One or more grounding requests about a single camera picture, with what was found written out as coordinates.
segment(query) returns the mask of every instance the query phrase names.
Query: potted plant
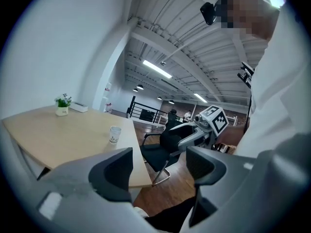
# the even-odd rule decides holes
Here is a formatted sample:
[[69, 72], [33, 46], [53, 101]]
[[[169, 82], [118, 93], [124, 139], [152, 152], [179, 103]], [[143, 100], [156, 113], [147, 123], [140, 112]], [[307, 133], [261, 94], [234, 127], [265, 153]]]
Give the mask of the potted plant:
[[58, 105], [55, 114], [57, 114], [59, 117], [68, 115], [68, 107], [71, 103], [71, 97], [67, 98], [67, 94], [64, 93], [62, 98], [57, 98], [55, 101]]

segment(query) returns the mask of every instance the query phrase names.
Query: paper cup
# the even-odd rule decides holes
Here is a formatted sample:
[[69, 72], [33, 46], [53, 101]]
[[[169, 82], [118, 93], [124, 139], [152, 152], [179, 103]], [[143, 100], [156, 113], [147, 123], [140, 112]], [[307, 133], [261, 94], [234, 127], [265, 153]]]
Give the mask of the paper cup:
[[117, 127], [117, 126], [112, 126], [110, 128], [110, 143], [111, 144], [116, 144], [119, 140], [119, 136], [121, 134], [121, 128]]

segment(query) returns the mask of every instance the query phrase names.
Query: table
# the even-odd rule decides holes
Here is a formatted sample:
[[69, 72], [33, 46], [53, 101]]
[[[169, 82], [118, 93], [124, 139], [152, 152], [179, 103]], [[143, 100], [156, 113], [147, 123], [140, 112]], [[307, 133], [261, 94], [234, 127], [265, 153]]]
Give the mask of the table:
[[[89, 109], [80, 113], [69, 109], [67, 116], [57, 116], [49, 106], [3, 120], [10, 136], [35, 161], [53, 169], [68, 161], [105, 151], [133, 148], [130, 188], [151, 186], [132, 120]], [[109, 143], [111, 126], [122, 128], [117, 144]]]

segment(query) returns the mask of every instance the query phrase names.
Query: pipe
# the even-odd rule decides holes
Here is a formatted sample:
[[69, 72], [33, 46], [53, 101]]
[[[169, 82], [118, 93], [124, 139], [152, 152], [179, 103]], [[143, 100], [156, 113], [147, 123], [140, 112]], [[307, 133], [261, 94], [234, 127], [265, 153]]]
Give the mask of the pipe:
[[193, 114], [194, 114], [194, 111], [195, 111], [195, 109], [196, 109], [196, 105], [197, 105], [198, 103], [195, 103], [195, 105], [194, 105], [194, 109], [193, 109], [193, 112], [192, 112], [192, 114], [191, 114], [191, 117], [190, 117], [190, 120], [192, 120], [192, 117], [193, 117]]
[[199, 34], [198, 36], [196, 36], [194, 39], [190, 40], [189, 42], [185, 43], [184, 45], [182, 45], [180, 48], [176, 49], [172, 54], [170, 54], [169, 56], [167, 56], [162, 62], [165, 62], [167, 59], [169, 59], [170, 57], [172, 57], [175, 53], [177, 53], [178, 51], [182, 50], [184, 47], [186, 47], [187, 45], [193, 43], [194, 41], [202, 38], [203, 36], [205, 36], [206, 34], [219, 29], [219, 26], [217, 24], [214, 24], [213, 26], [209, 26], [207, 27], [206, 32], [203, 32], [201, 34]]

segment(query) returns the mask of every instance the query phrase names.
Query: fluorescent light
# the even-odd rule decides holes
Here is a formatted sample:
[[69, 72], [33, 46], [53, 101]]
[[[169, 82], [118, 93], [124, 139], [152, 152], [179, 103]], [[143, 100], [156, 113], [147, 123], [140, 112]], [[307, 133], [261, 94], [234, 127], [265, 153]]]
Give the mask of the fluorescent light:
[[203, 97], [201, 97], [199, 94], [194, 93], [194, 95], [198, 97], [200, 100], [202, 100], [204, 103], [207, 103], [207, 101]]
[[171, 78], [172, 76], [170, 75], [170, 74], [168, 74], [167, 72], [165, 72], [165, 71], [163, 71], [162, 69], [160, 69], [160, 68], [158, 68], [157, 66], [155, 66], [154, 64], [151, 64], [149, 61], [144, 61], [143, 62], [143, 64], [144, 65], [146, 65], [146, 66], [148, 66], [148, 67], [150, 67], [150, 68], [152, 68], [154, 71], [157, 71], [157, 72], [159, 72], [159, 73], [161, 73], [162, 75], [164, 75], [165, 77], [167, 77], [167, 78]]

